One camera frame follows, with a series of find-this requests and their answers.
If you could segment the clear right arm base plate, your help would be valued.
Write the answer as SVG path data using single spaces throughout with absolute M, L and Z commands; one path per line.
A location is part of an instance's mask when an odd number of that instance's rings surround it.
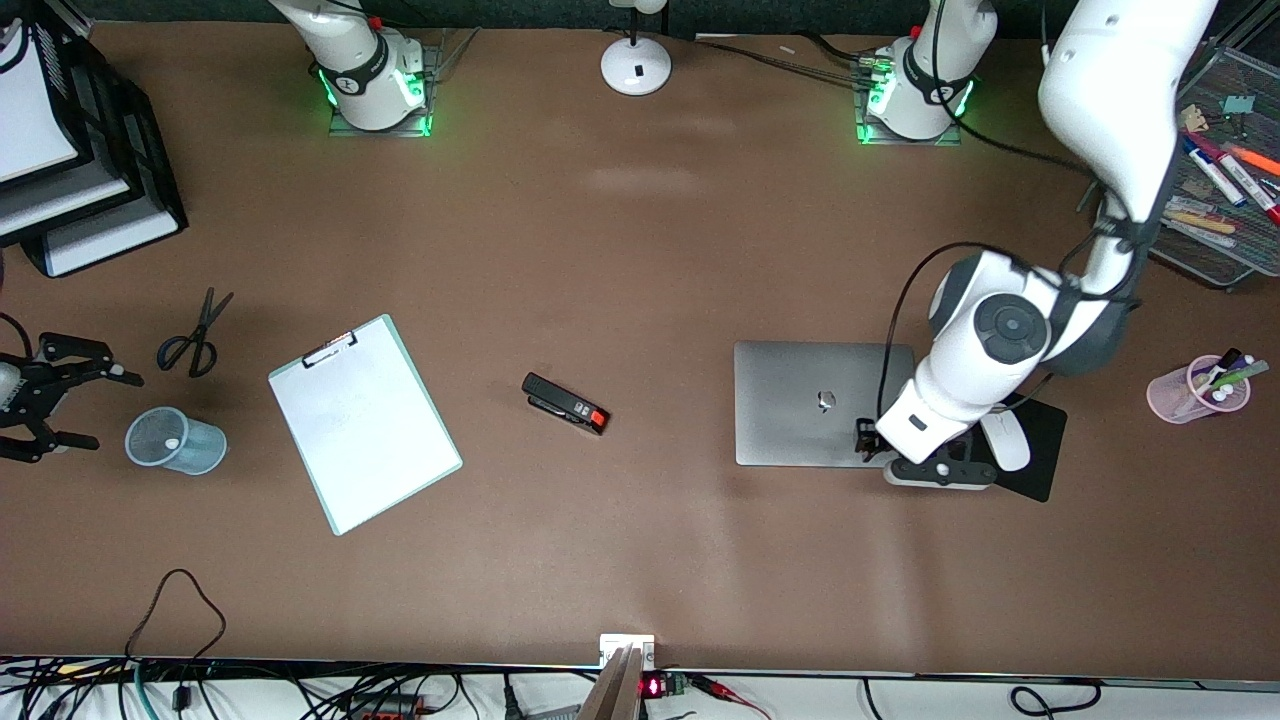
M 480 28 L 462 35 L 453 47 L 443 29 L 434 44 L 422 44 L 392 28 L 375 31 L 381 46 L 353 70 L 314 64 L 332 110 L 333 138 L 426 138 L 433 133 L 438 85 L 451 73 Z

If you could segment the blue and white marker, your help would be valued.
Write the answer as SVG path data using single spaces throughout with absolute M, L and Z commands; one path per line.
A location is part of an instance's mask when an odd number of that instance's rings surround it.
M 1181 146 L 1190 161 L 1206 176 L 1206 178 L 1219 190 L 1219 192 L 1234 208 L 1247 205 L 1244 193 L 1228 178 L 1228 176 L 1215 164 L 1210 155 L 1196 142 L 1192 135 L 1181 135 Z

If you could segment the orange highlighter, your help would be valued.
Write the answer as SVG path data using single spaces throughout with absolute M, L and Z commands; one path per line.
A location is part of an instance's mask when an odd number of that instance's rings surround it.
M 1280 160 L 1272 159 L 1263 152 L 1257 152 L 1254 150 L 1242 147 L 1235 143 L 1226 143 L 1225 151 L 1234 156 L 1235 159 L 1244 161 L 1245 164 L 1262 170 L 1270 176 L 1280 178 Z

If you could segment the black handled scissors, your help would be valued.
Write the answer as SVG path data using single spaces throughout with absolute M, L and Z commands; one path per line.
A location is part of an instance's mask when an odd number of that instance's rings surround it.
M 161 372 L 170 372 L 183 356 L 189 355 L 187 377 L 196 379 L 207 375 L 218 361 L 218 348 L 209 341 L 210 328 L 234 296 L 234 293 L 227 293 L 216 301 L 215 288 L 207 288 L 196 327 L 188 334 L 173 336 L 159 346 L 156 351 L 157 368 Z

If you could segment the pink translucent pen cup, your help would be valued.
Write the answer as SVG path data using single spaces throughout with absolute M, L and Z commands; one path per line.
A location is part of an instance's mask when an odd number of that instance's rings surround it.
M 1231 383 L 1230 393 L 1225 388 L 1196 392 L 1204 383 L 1201 377 L 1219 359 L 1219 355 L 1202 355 L 1187 365 L 1155 378 L 1146 391 L 1151 411 L 1161 420 L 1178 425 L 1240 411 L 1252 397 L 1252 386 L 1248 379 Z

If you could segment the green marker in pink cup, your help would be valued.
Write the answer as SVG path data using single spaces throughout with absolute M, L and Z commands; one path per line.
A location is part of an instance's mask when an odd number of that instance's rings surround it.
M 1263 372 L 1267 372 L 1268 369 L 1270 365 L 1265 360 L 1258 360 L 1256 363 L 1251 363 L 1240 368 L 1233 368 L 1230 372 L 1226 372 L 1222 375 L 1217 377 L 1210 384 L 1210 393 L 1225 395 L 1228 392 L 1226 387 L 1229 386 L 1235 387 L 1239 384 L 1244 384 L 1247 379 L 1252 378 L 1253 375 L 1258 375 Z

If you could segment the black stapler with red tip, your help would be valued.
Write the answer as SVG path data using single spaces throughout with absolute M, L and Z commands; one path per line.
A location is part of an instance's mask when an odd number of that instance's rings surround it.
M 530 406 L 557 416 L 594 436 L 602 436 L 611 414 L 591 401 L 530 372 L 521 384 Z

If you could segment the black mouse pad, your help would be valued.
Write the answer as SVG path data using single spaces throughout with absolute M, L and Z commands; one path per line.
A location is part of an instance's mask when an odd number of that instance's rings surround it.
M 1029 448 L 1029 462 L 1015 471 L 998 466 L 991 442 L 980 425 L 975 424 L 959 439 L 948 443 L 934 456 L 937 460 L 979 462 L 993 469 L 989 480 L 970 483 L 968 489 L 988 489 L 998 487 L 1039 503 L 1050 500 L 1057 471 L 1062 437 L 1068 427 L 1068 414 L 1047 405 L 1038 398 L 1028 398 L 1018 392 L 1004 401 L 1012 406 L 1021 433 Z

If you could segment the black stacked paper tray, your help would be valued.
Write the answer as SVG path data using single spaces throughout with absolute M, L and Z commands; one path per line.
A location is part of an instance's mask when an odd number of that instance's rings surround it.
M 0 184 L 0 250 L 19 247 L 49 278 L 180 233 L 177 178 L 146 92 L 90 42 L 69 0 L 22 0 L 0 29 L 31 31 L 60 120 L 79 156 Z

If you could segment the light blue mesh pen cup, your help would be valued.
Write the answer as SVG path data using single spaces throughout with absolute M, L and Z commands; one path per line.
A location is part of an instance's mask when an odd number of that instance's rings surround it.
M 184 443 L 175 452 L 164 447 L 166 438 L 182 437 Z M 128 459 L 142 468 L 163 468 L 188 477 L 200 477 L 215 469 L 225 457 L 225 433 L 211 424 L 187 416 L 170 406 L 150 409 L 128 427 L 124 438 Z

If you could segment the clear left arm base plate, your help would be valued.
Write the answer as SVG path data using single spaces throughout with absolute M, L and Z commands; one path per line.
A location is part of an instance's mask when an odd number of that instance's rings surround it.
M 851 63 L 854 79 L 854 115 L 858 141 L 863 145 L 915 145 L 956 147 L 963 132 L 951 124 L 934 138 L 909 138 L 892 131 L 874 109 L 882 108 L 896 87 L 893 59 L 890 46 L 878 47 L 873 54 Z

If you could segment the white lamp base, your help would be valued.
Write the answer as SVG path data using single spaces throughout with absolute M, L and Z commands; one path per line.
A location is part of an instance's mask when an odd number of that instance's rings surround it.
M 602 54 L 602 78 L 612 90 L 626 96 L 639 97 L 657 92 L 669 79 L 673 63 L 659 41 L 643 36 L 641 17 L 659 15 L 664 19 L 669 0 L 607 1 L 628 13 L 628 27 L 623 37 Z

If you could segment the white paper stack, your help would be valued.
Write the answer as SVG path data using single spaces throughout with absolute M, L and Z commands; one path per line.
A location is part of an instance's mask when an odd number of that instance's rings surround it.
M 0 184 L 78 156 L 55 117 L 32 33 L 13 20 L 0 29 Z

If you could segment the silver laptop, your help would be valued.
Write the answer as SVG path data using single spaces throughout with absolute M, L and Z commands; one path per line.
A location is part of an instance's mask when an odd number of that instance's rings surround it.
M 733 346 L 735 457 L 748 468 L 868 468 L 858 418 L 878 418 L 916 365 L 882 343 L 739 341 Z M 872 464 L 869 468 L 882 468 Z

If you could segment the white computer mouse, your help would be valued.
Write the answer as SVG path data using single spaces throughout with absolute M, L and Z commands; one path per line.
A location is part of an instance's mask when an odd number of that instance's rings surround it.
M 1000 470 L 1020 471 L 1030 464 L 1029 441 L 1012 410 L 1001 407 L 987 413 L 979 427 Z

